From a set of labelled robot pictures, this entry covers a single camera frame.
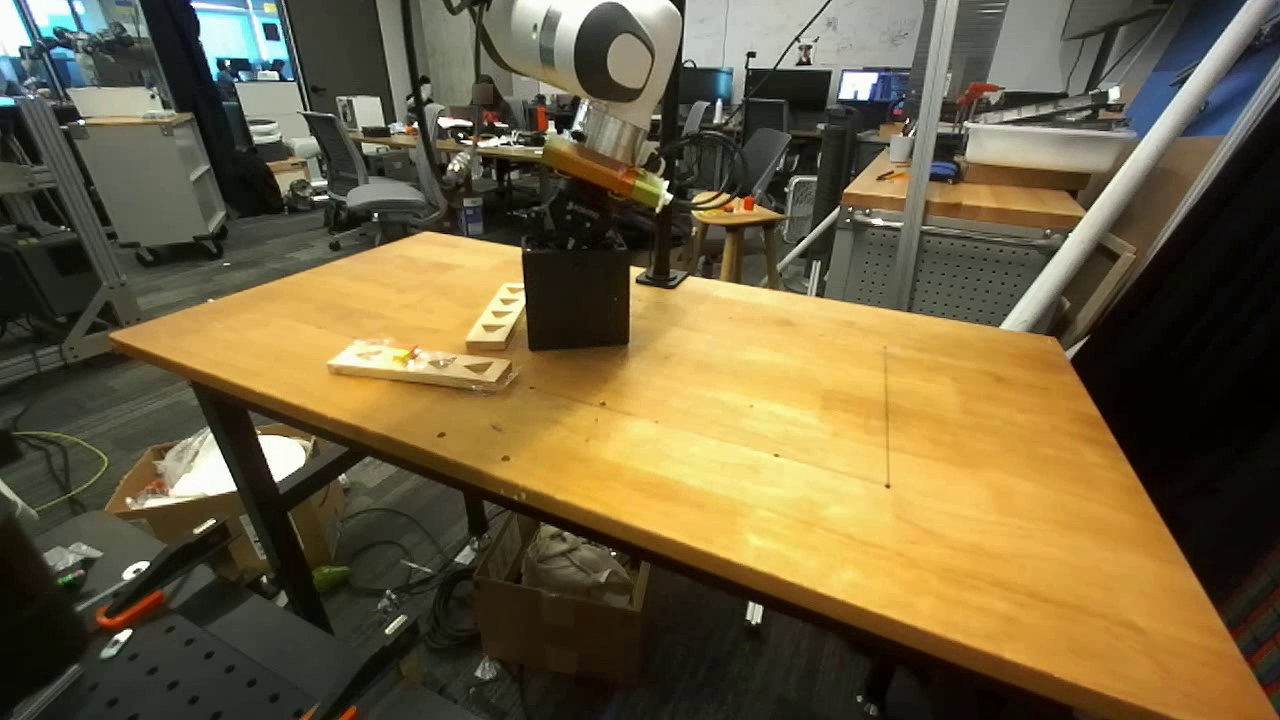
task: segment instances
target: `floor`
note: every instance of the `floor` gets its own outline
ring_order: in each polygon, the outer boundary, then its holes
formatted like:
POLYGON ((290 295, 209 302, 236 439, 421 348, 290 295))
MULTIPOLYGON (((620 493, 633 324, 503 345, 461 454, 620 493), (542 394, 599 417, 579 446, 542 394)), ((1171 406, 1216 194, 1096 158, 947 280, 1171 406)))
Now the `floor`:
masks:
MULTIPOLYGON (((335 253, 329 253, 321 214, 234 219, 225 260, 178 253, 155 268, 139 268, 120 253, 143 314, 203 302, 329 260, 335 253)), ((39 507, 36 526, 103 507, 120 472, 143 446, 201 427, 198 399, 180 381, 123 355, 96 355, 0 386, 4 406, 21 433, 50 437, 29 439, 24 458, 0 467, 0 479, 39 507)), ((479 716, 861 716, 855 684, 867 659, 853 642, 786 613, 769 613, 763 633, 743 633, 743 596, 666 568, 658 568, 649 596, 640 684, 604 689, 516 666, 477 679, 479 642, 469 583, 452 591, 452 603, 437 603, 437 578, 387 591, 411 578, 406 559, 448 568, 466 544, 461 496, 430 476, 369 458, 347 472, 347 512, 334 537, 335 565, 351 568, 351 583, 329 596, 335 635, 369 653, 393 613, 417 615, 430 633, 421 684, 479 716)), ((930 716, 912 679, 896 684, 893 716, 930 716)))

